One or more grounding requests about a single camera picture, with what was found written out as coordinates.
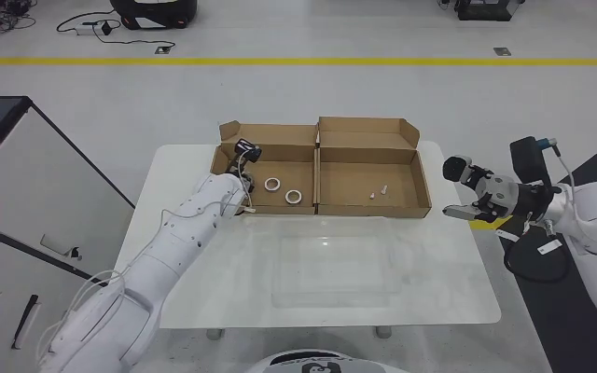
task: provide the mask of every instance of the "tape roll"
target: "tape roll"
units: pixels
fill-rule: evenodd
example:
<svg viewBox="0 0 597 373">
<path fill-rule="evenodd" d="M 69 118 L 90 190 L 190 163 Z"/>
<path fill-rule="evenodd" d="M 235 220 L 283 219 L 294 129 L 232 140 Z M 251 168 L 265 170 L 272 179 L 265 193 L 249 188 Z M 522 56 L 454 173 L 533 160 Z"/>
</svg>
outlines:
<svg viewBox="0 0 597 373">
<path fill-rule="evenodd" d="M 290 204 L 297 204 L 302 200 L 302 194 L 298 190 L 292 189 L 286 192 L 286 202 Z"/>
<path fill-rule="evenodd" d="M 265 181 L 264 186 L 270 192 L 276 191 L 280 189 L 280 180 L 276 179 L 275 177 L 270 177 L 268 180 Z"/>
</svg>

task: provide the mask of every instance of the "cardboard box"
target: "cardboard box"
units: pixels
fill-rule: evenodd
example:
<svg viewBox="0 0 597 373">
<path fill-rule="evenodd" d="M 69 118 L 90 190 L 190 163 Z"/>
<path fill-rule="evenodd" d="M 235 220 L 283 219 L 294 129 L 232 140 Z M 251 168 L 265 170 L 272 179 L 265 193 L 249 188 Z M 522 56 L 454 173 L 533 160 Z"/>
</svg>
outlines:
<svg viewBox="0 0 597 373">
<path fill-rule="evenodd" d="M 419 130 L 405 119 L 320 117 L 318 129 L 318 214 L 422 218 L 431 210 Z"/>
<path fill-rule="evenodd" d="M 316 186 L 319 175 L 315 149 L 317 127 L 314 125 L 241 124 L 238 121 L 220 126 L 222 144 L 217 147 L 212 173 L 220 174 L 234 159 L 234 145 L 243 138 L 262 149 L 256 163 L 247 162 L 245 169 L 253 175 L 255 189 L 251 193 L 253 207 L 260 214 L 315 214 Z M 270 177 L 280 179 L 280 189 L 269 192 L 264 183 Z M 285 194 L 296 189 L 302 200 L 290 205 Z"/>
</svg>

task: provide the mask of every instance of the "yellow floor line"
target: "yellow floor line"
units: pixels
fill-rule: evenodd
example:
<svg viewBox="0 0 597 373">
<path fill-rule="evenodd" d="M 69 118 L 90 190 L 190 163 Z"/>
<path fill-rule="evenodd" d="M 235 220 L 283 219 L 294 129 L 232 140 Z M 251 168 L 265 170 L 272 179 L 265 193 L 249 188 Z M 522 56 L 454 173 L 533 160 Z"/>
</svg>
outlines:
<svg viewBox="0 0 597 373">
<path fill-rule="evenodd" d="M 0 57 L 1 65 L 435 65 L 435 66 L 597 66 L 597 59 L 517 58 L 203 58 L 203 57 Z"/>
<path fill-rule="evenodd" d="M 497 219 L 493 223 L 486 223 L 481 220 L 473 220 L 471 222 L 468 222 L 468 224 L 470 225 L 470 228 L 474 230 L 496 230 L 500 228 L 502 224 L 506 223 L 506 221 L 508 221 L 510 217 L 507 217 L 505 219 Z"/>
</svg>

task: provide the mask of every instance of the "white label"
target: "white label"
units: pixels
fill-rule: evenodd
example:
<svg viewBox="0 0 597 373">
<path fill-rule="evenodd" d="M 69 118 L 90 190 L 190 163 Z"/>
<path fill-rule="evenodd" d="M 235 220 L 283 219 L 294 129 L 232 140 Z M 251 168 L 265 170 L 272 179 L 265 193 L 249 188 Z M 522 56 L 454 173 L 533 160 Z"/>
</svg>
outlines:
<svg viewBox="0 0 597 373">
<path fill-rule="evenodd" d="M 506 231 L 503 231 L 502 229 L 496 230 L 495 234 L 497 234 L 498 237 L 501 237 L 503 239 L 506 239 L 506 240 L 509 240 L 512 242 L 516 242 L 519 240 L 519 238 L 516 235 L 514 235 L 512 233 L 508 233 Z"/>
<path fill-rule="evenodd" d="M 548 242 L 548 243 L 544 244 L 543 246 L 539 247 L 537 249 L 537 251 L 542 256 L 544 256 L 545 254 L 554 251 L 555 249 L 557 249 L 560 246 L 562 246 L 562 243 L 560 242 L 560 240 L 553 240 L 552 242 Z"/>
</svg>

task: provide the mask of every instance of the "power strip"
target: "power strip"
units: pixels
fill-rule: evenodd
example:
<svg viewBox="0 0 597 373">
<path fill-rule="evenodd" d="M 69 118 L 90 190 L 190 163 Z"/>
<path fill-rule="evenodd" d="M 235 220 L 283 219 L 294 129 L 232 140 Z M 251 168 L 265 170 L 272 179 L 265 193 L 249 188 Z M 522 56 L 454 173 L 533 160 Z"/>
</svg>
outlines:
<svg viewBox="0 0 597 373">
<path fill-rule="evenodd" d="M 87 21 L 75 26 L 77 35 L 110 35 L 112 27 L 107 21 Z"/>
</svg>

